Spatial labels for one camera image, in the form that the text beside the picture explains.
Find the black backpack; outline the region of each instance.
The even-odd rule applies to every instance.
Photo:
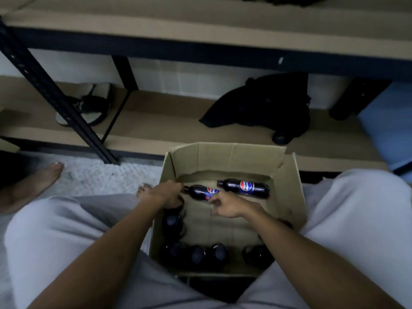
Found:
[[[286,145],[309,128],[307,73],[249,78],[243,87],[217,100],[199,121],[209,128],[229,124],[264,126],[275,144]]]

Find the white wall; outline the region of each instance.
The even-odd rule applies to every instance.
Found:
[[[122,86],[110,56],[30,50],[48,74],[58,82],[112,82]],[[218,99],[224,93],[242,86],[249,77],[260,77],[274,71],[157,61],[130,58],[130,64],[141,90],[199,98]],[[0,55],[0,75],[22,77],[20,72]],[[348,78],[312,74],[308,94],[311,108],[330,108],[349,83]]]

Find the gray sweatpants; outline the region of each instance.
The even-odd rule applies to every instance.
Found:
[[[383,171],[352,170],[311,187],[306,199],[309,221],[301,234],[338,253],[404,307],[412,308],[410,187]],[[51,197],[18,212],[5,235],[17,308],[26,308],[137,203],[134,195]],[[226,306],[308,308],[276,262],[237,304],[226,305],[184,285],[143,252],[116,308]]]

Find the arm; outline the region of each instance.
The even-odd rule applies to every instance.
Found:
[[[176,200],[180,183],[155,187],[139,205],[96,240],[33,301],[28,309],[111,308],[126,284],[157,213]]]
[[[258,203],[231,192],[219,192],[211,202],[220,204],[212,214],[249,221],[312,309],[403,308],[349,262],[294,232]]]

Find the wooden shelf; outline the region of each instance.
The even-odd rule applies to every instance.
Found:
[[[75,87],[70,83],[59,83],[59,86],[65,93]],[[124,89],[117,89],[108,118],[94,127],[100,137],[125,95]],[[264,127],[233,124],[210,129],[201,124],[198,119],[212,104],[211,100],[135,91],[108,136],[106,146],[112,150],[164,155],[170,147],[192,142],[273,145],[273,131]],[[0,114],[0,136],[86,146],[72,129],[57,124],[54,109],[25,79],[0,77],[0,106],[5,108]],[[360,167],[383,167],[382,159],[356,117],[335,121],[327,111],[311,110],[311,118],[310,129],[294,139],[287,149],[287,153],[315,157],[302,159],[305,170],[325,164],[327,159],[343,160],[341,165],[345,160],[353,160]]]
[[[412,59],[410,0],[307,8],[241,0],[0,0],[7,25],[152,39]]]

